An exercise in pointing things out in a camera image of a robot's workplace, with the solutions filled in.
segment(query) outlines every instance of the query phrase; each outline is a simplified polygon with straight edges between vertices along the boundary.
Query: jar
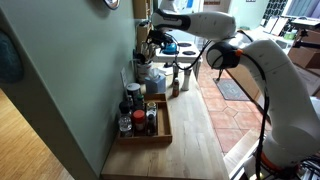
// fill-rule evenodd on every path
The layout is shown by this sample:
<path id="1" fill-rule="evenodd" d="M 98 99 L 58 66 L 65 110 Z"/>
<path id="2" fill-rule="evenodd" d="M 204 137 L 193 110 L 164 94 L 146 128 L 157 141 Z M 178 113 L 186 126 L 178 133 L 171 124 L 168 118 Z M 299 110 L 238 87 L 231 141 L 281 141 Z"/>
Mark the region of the jar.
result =
<path id="1" fill-rule="evenodd" d="M 142 131 L 145 127 L 145 113 L 142 110 L 136 110 L 132 119 L 137 131 Z"/>
<path id="2" fill-rule="evenodd" d="M 122 101 L 119 104 L 120 119 L 118 120 L 120 136 L 131 137 L 132 136 L 132 122 L 130 118 L 130 103 L 128 101 Z"/>
<path id="3" fill-rule="evenodd" d="M 154 111 L 157 114 L 157 104 L 155 102 L 149 102 L 147 104 L 147 111 Z"/>
<path id="4" fill-rule="evenodd" d="M 126 87 L 127 93 L 128 95 L 131 95 L 134 104 L 137 102 L 137 96 L 141 94 L 140 87 L 140 84 L 137 83 L 130 83 Z"/>

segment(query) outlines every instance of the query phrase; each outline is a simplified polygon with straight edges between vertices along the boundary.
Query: plastic container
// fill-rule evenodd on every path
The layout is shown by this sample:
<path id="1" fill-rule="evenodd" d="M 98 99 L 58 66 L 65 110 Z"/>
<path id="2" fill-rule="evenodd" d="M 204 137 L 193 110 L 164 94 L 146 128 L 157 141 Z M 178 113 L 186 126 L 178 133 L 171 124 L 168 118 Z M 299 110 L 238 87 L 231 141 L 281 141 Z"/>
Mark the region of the plastic container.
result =
<path id="1" fill-rule="evenodd" d="M 144 111 L 136 110 L 132 115 L 132 119 L 137 131 L 144 130 L 145 122 L 146 122 Z"/>
<path id="2" fill-rule="evenodd" d="M 140 84 L 137 84 L 137 83 L 130 83 L 126 87 L 128 95 L 132 96 L 132 100 L 134 104 L 137 102 L 137 96 L 141 94 L 140 87 L 141 87 Z"/>

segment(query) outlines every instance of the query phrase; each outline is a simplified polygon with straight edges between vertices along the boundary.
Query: bottle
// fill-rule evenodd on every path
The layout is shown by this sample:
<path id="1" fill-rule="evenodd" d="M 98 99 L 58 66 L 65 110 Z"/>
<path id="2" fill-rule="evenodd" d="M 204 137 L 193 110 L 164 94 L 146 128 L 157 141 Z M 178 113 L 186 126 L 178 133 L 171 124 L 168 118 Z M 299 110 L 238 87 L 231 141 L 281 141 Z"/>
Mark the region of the bottle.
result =
<path id="1" fill-rule="evenodd" d="M 143 110 L 144 111 L 144 96 L 143 94 L 137 95 L 137 102 L 135 110 Z"/>
<path id="2" fill-rule="evenodd" d="M 157 104 L 155 102 L 149 102 L 147 104 L 147 112 L 153 111 L 155 115 L 157 114 Z"/>
<path id="3" fill-rule="evenodd" d="M 176 64 L 172 64 L 172 69 L 173 69 L 173 78 L 172 78 L 172 85 L 174 84 L 174 80 L 178 77 L 179 75 L 179 68 Z"/>
<path id="4" fill-rule="evenodd" d="M 122 101 L 119 104 L 120 118 L 118 121 L 120 136 L 131 137 L 132 136 L 132 122 L 130 118 L 130 103 L 128 101 Z"/>
<path id="5" fill-rule="evenodd" d="M 179 96 L 179 79 L 175 78 L 173 82 L 173 87 L 172 87 L 172 96 L 173 97 L 178 97 Z"/>
<path id="6" fill-rule="evenodd" d="M 147 135 L 148 136 L 157 135 L 157 121 L 156 121 L 156 117 L 153 114 L 148 115 Z"/>
<path id="7" fill-rule="evenodd" d="M 188 91 L 189 90 L 189 79 L 192 69 L 188 69 L 184 71 L 184 80 L 181 90 Z"/>
<path id="8" fill-rule="evenodd" d="M 134 106 L 133 106 L 133 99 L 131 95 L 128 95 L 127 100 L 129 102 L 129 106 L 130 106 L 130 114 L 132 115 L 134 112 Z"/>
<path id="9" fill-rule="evenodd" d="M 137 131 L 144 130 L 145 127 L 145 113 L 142 110 L 136 110 L 132 115 L 132 120 Z"/>

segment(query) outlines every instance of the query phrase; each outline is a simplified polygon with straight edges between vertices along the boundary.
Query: shelf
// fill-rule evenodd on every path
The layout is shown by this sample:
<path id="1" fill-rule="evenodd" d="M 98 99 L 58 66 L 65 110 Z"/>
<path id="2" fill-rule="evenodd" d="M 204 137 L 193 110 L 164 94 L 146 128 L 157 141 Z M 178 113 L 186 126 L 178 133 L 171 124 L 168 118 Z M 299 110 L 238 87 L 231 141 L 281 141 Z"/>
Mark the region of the shelf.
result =
<path id="1" fill-rule="evenodd" d="M 157 104 L 157 135 L 147 136 L 145 132 L 134 133 L 133 137 L 120 137 L 117 135 L 119 144 L 145 144 L 145 143 L 171 143 L 172 131 L 170 116 L 165 94 L 145 94 L 145 102 L 155 102 Z"/>
<path id="2" fill-rule="evenodd" d="M 152 0 L 133 0 L 135 19 L 148 19 L 152 11 Z"/>

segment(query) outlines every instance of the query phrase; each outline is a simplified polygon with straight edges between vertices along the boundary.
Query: wooden floor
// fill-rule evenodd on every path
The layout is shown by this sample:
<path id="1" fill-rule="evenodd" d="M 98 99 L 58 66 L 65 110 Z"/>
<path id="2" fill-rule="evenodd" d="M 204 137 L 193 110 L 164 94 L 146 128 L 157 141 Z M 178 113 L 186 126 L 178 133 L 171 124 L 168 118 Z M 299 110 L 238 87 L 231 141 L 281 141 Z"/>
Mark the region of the wooden floor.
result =
<path id="1" fill-rule="evenodd" d="M 1 89 L 0 179 L 73 179 Z"/>

